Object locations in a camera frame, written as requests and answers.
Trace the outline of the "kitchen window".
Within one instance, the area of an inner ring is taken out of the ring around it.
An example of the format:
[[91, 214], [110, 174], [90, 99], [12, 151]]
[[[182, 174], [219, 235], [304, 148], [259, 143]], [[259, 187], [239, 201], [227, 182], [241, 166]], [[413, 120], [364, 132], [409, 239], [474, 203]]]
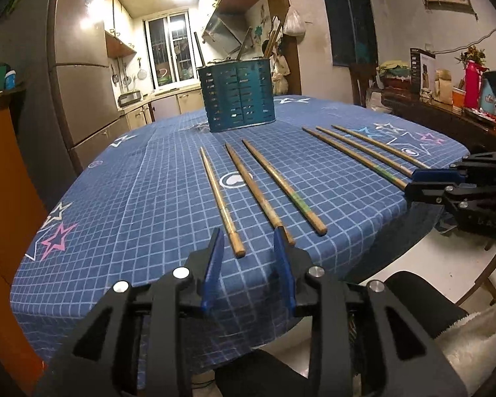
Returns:
[[144, 21], [147, 51], [157, 88], [197, 79], [189, 12]]

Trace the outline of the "dark wooden chopstick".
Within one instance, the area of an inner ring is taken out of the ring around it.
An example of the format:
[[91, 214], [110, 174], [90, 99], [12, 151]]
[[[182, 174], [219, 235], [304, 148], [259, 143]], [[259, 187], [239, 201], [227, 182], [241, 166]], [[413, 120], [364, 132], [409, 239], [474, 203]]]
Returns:
[[200, 58], [200, 67], [206, 67], [206, 61], [205, 61], [205, 58], [203, 56], [203, 52], [202, 52], [202, 49], [201, 49], [199, 35], [198, 35], [198, 33], [196, 31], [194, 31], [193, 32], [193, 36], [194, 36], [194, 43], [197, 46], [198, 55], [199, 55], [199, 58]]

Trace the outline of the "black product box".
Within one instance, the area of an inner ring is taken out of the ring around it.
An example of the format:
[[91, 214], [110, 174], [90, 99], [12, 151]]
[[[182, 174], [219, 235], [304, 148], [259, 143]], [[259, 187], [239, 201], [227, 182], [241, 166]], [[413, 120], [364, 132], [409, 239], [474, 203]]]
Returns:
[[435, 55], [420, 48], [410, 49], [410, 91], [420, 95], [434, 90]]

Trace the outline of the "white fleece sleeve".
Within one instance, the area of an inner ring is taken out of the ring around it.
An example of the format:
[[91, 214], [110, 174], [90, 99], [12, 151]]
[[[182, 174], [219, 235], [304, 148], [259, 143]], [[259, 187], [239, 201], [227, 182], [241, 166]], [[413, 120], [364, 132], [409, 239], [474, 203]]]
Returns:
[[473, 396], [496, 368], [496, 304], [470, 314], [434, 342]]

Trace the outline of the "silver refrigerator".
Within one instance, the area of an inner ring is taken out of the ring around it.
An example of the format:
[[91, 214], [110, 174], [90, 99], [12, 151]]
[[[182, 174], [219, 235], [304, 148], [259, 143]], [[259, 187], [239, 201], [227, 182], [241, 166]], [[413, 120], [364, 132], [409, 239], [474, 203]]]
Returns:
[[113, 94], [104, 0], [10, 0], [0, 63], [25, 86], [19, 149], [46, 209], [128, 125]]

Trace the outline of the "orange wooden cabinet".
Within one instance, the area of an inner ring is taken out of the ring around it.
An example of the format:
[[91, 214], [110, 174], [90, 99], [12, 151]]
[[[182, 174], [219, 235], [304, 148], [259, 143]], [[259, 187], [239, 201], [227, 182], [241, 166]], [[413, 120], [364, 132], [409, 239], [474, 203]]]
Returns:
[[44, 362], [28, 343], [10, 306], [12, 282], [46, 210], [26, 171], [13, 120], [25, 91], [0, 92], [0, 362], [29, 396]]

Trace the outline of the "dark wooden sideboard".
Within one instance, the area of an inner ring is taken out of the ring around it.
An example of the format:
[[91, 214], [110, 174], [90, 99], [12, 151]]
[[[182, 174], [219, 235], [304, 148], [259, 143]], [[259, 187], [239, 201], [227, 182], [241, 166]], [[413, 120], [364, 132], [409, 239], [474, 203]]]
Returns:
[[445, 134], [471, 153], [496, 152], [496, 129], [480, 124], [463, 112], [454, 112], [452, 106], [422, 101], [417, 95], [397, 90], [384, 90], [382, 103], [393, 115]]

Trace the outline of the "white plastic bag hanging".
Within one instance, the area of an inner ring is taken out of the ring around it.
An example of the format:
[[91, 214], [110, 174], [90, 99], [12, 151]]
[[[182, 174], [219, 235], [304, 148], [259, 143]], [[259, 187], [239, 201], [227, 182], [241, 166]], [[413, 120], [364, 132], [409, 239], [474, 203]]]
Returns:
[[283, 33], [290, 37], [302, 37], [306, 34], [306, 24], [293, 6], [287, 11]]

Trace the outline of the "dark wooden chair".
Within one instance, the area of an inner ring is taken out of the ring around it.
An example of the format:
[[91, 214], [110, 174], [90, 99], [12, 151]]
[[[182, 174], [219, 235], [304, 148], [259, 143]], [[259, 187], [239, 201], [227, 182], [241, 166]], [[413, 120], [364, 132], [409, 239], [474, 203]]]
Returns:
[[375, 64], [349, 65], [353, 102], [357, 106], [366, 107], [366, 98], [372, 91], [379, 91], [377, 82], [377, 66]]

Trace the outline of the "blue grid star tablecloth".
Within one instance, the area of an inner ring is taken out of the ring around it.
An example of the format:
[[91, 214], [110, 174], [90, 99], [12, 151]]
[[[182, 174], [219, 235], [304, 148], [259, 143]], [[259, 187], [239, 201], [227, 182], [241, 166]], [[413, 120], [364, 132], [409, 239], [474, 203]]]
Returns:
[[[276, 120], [222, 133], [204, 111], [164, 119], [114, 140], [50, 212], [19, 265], [10, 306], [35, 353], [49, 361], [112, 285], [139, 286], [181, 266], [223, 221], [200, 157], [204, 147], [245, 248], [224, 254], [206, 322], [185, 325], [190, 368], [202, 372], [273, 341], [295, 320], [283, 306], [272, 226], [237, 174], [230, 144], [296, 244], [326, 271], [353, 282], [379, 272], [433, 229], [441, 208], [408, 204], [383, 177], [312, 131], [340, 125], [445, 168], [466, 148], [422, 125], [335, 101], [282, 96]], [[327, 226], [319, 236], [253, 158], [250, 142]]]

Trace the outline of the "range hood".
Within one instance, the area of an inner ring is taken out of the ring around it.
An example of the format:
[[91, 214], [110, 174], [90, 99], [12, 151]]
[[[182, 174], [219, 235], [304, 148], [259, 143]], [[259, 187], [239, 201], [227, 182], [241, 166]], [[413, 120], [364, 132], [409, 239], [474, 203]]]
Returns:
[[203, 30], [202, 38], [216, 51], [229, 56], [237, 53], [248, 30], [243, 15], [212, 15]]

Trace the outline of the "red thermos bottle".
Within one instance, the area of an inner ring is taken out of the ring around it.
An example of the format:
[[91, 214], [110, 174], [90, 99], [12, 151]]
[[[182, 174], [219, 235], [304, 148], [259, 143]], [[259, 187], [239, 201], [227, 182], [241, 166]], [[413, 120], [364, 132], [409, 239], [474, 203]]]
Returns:
[[479, 106], [481, 83], [486, 67], [469, 60], [465, 67], [465, 98], [464, 106], [467, 109], [476, 110]]

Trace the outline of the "teal perforated utensil holder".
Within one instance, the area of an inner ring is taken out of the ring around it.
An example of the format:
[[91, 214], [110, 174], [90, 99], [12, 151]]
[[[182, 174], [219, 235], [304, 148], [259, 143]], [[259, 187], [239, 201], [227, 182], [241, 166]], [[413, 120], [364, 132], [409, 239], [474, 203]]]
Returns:
[[228, 60], [200, 67], [198, 76], [213, 133], [276, 120], [267, 59]]

